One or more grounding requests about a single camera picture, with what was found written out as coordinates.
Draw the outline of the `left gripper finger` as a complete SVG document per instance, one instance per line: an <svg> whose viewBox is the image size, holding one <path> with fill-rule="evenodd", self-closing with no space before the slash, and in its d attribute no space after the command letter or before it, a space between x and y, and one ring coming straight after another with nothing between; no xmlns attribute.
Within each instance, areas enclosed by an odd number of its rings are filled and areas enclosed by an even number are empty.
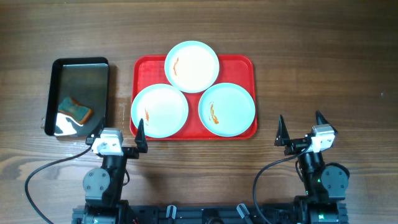
<svg viewBox="0 0 398 224"><path fill-rule="evenodd" d="M137 133L136 133L134 142L136 143L137 151L139 153L147 153L148 152L148 145L147 145L146 135L144 132L144 120L142 118L139 121L139 125L137 128Z"/></svg>
<svg viewBox="0 0 398 224"><path fill-rule="evenodd" d="M95 129L95 133L96 133L96 134L99 134L100 132L102 132L102 130L105 128L105 125L106 125L106 118L105 118L105 117L102 117L102 118L100 119L100 121L99 121L99 123L98 123L96 129Z"/></svg>

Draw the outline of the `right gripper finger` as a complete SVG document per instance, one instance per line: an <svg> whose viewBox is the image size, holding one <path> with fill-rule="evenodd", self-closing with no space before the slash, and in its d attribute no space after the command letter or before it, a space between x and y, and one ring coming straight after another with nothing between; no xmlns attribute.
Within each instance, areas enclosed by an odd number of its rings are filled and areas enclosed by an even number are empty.
<svg viewBox="0 0 398 224"><path fill-rule="evenodd" d="M282 115L279 116L278 129L274 141L275 146L288 146L290 145L290 136L286 128L284 118Z"/></svg>
<svg viewBox="0 0 398 224"><path fill-rule="evenodd" d="M329 124L329 122L326 120L326 118L322 115L322 113L319 110L315 112L315 119L317 125Z"/></svg>

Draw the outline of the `light blue plate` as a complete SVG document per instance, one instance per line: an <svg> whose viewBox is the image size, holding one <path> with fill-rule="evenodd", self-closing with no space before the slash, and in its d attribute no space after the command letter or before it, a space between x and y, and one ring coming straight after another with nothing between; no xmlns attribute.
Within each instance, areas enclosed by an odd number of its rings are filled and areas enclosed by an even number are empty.
<svg viewBox="0 0 398 224"><path fill-rule="evenodd" d="M171 85L185 93L208 89L220 72L215 51L203 42L188 40L174 46L167 54L164 72Z"/></svg>
<svg viewBox="0 0 398 224"><path fill-rule="evenodd" d="M198 115L209 132L230 138L249 129L256 107L252 96L243 87L234 83L219 83L202 94Z"/></svg>
<svg viewBox="0 0 398 224"><path fill-rule="evenodd" d="M167 138L181 130L188 118L188 102L172 85L155 84L141 90L133 99L131 120L135 127L144 123L145 135Z"/></svg>

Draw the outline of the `green orange sponge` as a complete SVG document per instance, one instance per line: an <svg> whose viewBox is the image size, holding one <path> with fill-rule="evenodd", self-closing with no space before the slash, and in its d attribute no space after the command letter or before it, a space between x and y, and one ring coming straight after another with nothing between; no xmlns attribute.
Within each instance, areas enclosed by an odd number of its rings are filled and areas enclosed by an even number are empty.
<svg viewBox="0 0 398 224"><path fill-rule="evenodd" d="M85 124L93 114L93 110L79 104L72 97L68 96L59 104L58 111L71 117L78 124Z"/></svg>

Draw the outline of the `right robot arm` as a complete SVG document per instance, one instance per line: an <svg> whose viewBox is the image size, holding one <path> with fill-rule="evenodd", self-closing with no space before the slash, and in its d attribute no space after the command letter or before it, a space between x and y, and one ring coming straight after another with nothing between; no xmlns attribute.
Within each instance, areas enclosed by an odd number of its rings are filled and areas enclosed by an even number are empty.
<svg viewBox="0 0 398 224"><path fill-rule="evenodd" d="M275 146L284 146L286 156L297 159L296 169L306 194L296 196L289 208L290 223L348 223L346 198L349 170L335 162L325 163L322 152L333 147L337 130L320 111L315 113L317 124L303 138L289 136L284 118L279 118Z"/></svg>

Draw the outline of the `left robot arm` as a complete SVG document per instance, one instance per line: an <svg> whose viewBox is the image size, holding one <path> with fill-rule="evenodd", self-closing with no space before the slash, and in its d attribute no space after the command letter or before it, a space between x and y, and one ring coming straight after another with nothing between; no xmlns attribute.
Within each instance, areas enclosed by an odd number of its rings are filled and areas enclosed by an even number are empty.
<svg viewBox="0 0 398 224"><path fill-rule="evenodd" d="M123 146L123 134L118 128L107 128L104 119L87 136L86 144L103 159L99 168L90 170L83 178L85 206L73 210L73 224L136 223L137 215L127 200L121 199L126 165L148 151L144 121L140 120L133 147Z"/></svg>

